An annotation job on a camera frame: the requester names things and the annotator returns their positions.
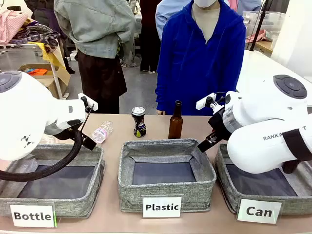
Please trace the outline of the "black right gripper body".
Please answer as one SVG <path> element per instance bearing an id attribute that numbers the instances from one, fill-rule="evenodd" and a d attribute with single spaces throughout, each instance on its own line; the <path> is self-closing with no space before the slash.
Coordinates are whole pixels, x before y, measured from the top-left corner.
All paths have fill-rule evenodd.
<path id="1" fill-rule="evenodd" d="M 225 124 L 223 123 L 224 109 L 225 108 L 222 107 L 208 120 L 209 125 L 213 129 L 212 133 L 207 136 L 208 140 L 210 141 L 228 141 L 232 134 L 227 130 Z"/>

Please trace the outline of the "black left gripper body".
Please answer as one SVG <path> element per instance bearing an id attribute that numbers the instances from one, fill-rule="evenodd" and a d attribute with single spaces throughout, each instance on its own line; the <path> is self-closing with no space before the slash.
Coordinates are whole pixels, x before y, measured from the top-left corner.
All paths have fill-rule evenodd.
<path id="1" fill-rule="evenodd" d="M 82 146 L 89 150 L 93 150 L 96 146 L 96 143 L 87 135 L 85 135 L 79 129 L 66 129 L 59 134 L 56 134 L 55 137 L 59 140 L 68 140 L 71 139 L 75 141 L 75 133 L 80 133 L 82 138 Z"/>

